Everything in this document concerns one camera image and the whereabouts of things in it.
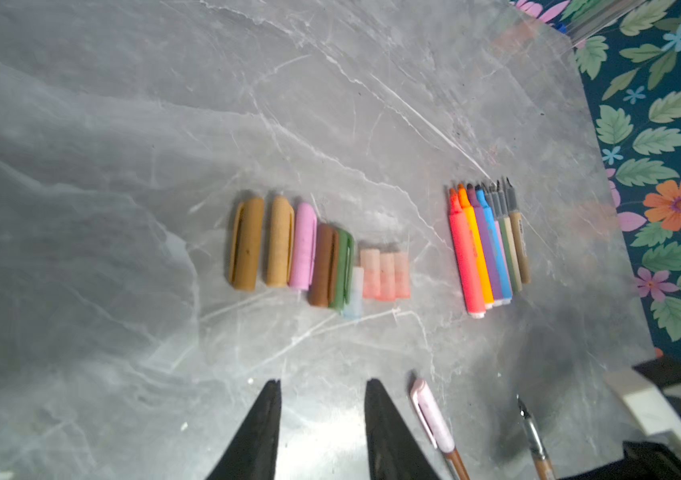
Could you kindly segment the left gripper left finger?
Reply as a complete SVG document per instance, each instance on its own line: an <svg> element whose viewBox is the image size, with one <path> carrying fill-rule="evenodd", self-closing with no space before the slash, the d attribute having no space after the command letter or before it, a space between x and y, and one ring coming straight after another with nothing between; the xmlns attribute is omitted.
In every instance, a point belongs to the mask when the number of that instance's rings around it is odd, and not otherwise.
<svg viewBox="0 0 681 480"><path fill-rule="evenodd" d="M274 480L281 417L280 380L268 380L206 479Z"/></svg>

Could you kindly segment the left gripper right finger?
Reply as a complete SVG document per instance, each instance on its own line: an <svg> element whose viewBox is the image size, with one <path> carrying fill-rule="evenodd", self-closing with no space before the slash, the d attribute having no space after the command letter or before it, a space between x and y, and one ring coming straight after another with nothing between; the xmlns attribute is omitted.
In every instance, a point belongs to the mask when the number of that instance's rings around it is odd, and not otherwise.
<svg viewBox="0 0 681 480"><path fill-rule="evenodd" d="M439 478L378 379L367 382L365 422L371 479Z"/></svg>

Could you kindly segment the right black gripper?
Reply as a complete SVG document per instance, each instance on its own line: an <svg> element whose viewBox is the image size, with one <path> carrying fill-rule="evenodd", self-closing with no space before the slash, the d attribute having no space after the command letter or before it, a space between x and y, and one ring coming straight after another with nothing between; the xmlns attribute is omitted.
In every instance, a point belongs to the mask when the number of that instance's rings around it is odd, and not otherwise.
<svg viewBox="0 0 681 480"><path fill-rule="evenodd" d="M624 458L564 480L681 480L681 460L667 446L624 442Z"/></svg>

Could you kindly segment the brown pen pink cap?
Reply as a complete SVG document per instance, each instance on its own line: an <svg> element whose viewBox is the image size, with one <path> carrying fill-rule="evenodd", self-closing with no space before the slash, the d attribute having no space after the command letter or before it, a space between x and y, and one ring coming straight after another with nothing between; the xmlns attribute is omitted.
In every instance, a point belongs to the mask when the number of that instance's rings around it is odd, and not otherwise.
<svg viewBox="0 0 681 480"><path fill-rule="evenodd" d="M471 476L458 452L450 426L426 380L415 379L410 390L410 400L432 446L443 454L460 480L470 480Z"/></svg>

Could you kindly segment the tan brown pen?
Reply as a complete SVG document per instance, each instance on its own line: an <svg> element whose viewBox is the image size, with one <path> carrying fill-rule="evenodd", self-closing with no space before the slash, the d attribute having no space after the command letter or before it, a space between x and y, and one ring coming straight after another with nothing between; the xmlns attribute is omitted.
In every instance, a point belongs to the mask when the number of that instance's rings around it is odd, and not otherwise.
<svg viewBox="0 0 681 480"><path fill-rule="evenodd" d="M557 476L554 472L554 467L539 428L534 418L534 415L528 410L525 402L517 396L517 403L522 419L522 426L525 432L526 440L529 444L532 460L535 464L536 472L540 480L556 480Z"/></svg>

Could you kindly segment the orange pen cap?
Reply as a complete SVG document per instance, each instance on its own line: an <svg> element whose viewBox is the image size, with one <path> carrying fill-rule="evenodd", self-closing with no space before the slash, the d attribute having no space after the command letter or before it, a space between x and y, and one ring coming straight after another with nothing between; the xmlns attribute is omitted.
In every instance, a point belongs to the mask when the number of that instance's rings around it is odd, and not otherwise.
<svg viewBox="0 0 681 480"><path fill-rule="evenodd" d="M380 293L378 300L394 302L396 292L396 261L392 252L382 253L380 256Z"/></svg>

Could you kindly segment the red highlighter pen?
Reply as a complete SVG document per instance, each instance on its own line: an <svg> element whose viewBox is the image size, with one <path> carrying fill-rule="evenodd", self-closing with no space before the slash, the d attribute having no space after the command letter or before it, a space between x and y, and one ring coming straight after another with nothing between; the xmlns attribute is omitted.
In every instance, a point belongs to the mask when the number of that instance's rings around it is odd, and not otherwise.
<svg viewBox="0 0 681 480"><path fill-rule="evenodd" d="M458 192L449 190L449 220L462 290L468 314L482 319L487 312L478 272L477 252L468 218L462 208Z"/></svg>

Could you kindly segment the blue highlighter pen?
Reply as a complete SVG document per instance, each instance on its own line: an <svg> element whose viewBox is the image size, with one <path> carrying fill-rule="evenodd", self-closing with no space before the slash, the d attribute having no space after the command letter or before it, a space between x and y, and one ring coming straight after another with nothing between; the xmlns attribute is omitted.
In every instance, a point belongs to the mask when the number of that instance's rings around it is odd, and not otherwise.
<svg viewBox="0 0 681 480"><path fill-rule="evenodd" d="M497 264L497 270L499 272L499 277L500 277L500 284L501 284L501 289L502 289L502 299L501 299L501 304L502 305L508 305L511 303L513 299L513 292L512 292L512 285L511 285L511 280L510 280L510 275L508 272L508 265L506 262L502 242L501 242L501 236L498 228L498 224L496 222L495 214L493 211L493 208L490 204L490 193L488 192L488 188L484 186L484 184L480 183L476 187L476 192L478 196L478 200L480 201L480 204L482 205L482 208L484 210L484 216L486 218L486 222L488 224L488 228L490 229L492 238L493 238L493 245L494 245L494 258Z"/></svg>

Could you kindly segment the purple highlighter pen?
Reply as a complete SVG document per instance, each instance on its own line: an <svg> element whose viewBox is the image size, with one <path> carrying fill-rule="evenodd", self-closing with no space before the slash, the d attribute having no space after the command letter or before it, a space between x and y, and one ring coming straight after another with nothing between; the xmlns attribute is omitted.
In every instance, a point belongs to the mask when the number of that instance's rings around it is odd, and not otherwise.
<svg viewBox="0 0 681 480"><path fill-rule="evenodd" d="M502 283L500 280L498 267L495 259L495 246L491 234L491 230L488 226L488 222L485 217L484 209L480 204L478 194L476 192L475 186L472 183L467 184L467 192L470 200L470 204L475 210L475 216L478 223L480 238L483 246L484 256L487 264L488 276L490 279L490 284L494 297L494 306L503 305L503 290Z"/></svg>

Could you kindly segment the golden brown pen cap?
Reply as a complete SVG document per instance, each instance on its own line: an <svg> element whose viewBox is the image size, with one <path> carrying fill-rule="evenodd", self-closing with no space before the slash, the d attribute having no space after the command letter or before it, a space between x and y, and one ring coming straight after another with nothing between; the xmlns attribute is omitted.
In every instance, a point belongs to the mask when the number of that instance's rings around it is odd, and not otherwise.
<svg viewBox="0 0 681 480"><path fill-rule="evenodd" d="M264 199L252 197L238 204L232 228L228 280L238 291L254 291L260 268Z"/></svg>

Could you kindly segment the dark green pen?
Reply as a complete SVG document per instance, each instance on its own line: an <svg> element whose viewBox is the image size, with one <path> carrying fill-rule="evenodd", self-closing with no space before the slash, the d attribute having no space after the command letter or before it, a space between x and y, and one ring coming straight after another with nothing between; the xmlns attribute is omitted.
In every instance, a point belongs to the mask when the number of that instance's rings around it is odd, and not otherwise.
<svg viewBox="0 0 681 480"><path fill-rule="evenodd" d="M510 276L510 282L512 285L512 290L514 293L519 293L520 286L518 286L518 275L517 272L515 271L514 268L514 261L512 258L512 245L510 244L510 234L507 231L505 220L504 220L504 214L500 202L500 193L499 193L499 188L495 184L491 184L490 186L490 194L494 206L494 212L495 212L495 217L497 220L497 223L499 224L499 231L501 234L501 240L502 240L502 246L504 248L504 256L506 259L506 264L507 264L507 269L509 272Z"/></svg>

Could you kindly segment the orange highlighter pen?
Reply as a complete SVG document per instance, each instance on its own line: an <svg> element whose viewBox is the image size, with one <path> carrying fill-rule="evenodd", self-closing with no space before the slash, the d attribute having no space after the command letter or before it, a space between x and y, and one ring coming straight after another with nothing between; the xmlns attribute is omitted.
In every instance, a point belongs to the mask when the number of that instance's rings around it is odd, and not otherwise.
<svg viewBox="0 0 681 480"><path fill-rule="evenodd" d="M484 249L482 246L482 239L480 236L480 231L479 231L479 224L477 221L477 216L476 212L474 210L474 207L472 206L469 196L468 196L468 190L467 188L463 185L459 185L459 190L458 190L459 198L460 198L460 204L466 214L466 218L468 221L468 224L470 225L471 231L472 231L472 236L474 240L474 246L476 247L476 252L477 252L477 265L478 265L478 272L480 276L480 282L482 285L482 292L483 292L483 299L485 302L485 307L486 310L490 310L494 307L495 305L495 298L493 295L493 290L492 290L492 284L488 272L488 267L487 267L487 262L484 254Z"/></svg>

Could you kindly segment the brown pen tan cap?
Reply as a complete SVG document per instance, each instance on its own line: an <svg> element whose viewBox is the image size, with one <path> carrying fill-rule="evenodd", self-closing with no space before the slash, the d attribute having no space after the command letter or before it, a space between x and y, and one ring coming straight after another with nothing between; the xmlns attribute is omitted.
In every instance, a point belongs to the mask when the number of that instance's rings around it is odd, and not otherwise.
<svg viewBox="0 0 681 480"><path fill-rule="evenodd" d="M531 268L527 253L526 241L524 238L523 216L520 212L516 190L514 186L512 186L511 180L508 177L504 178L504 192L506 195L510 220L512 223L512 232L516 242L521 281L522 284L530 284L532 281Z"/></svg>

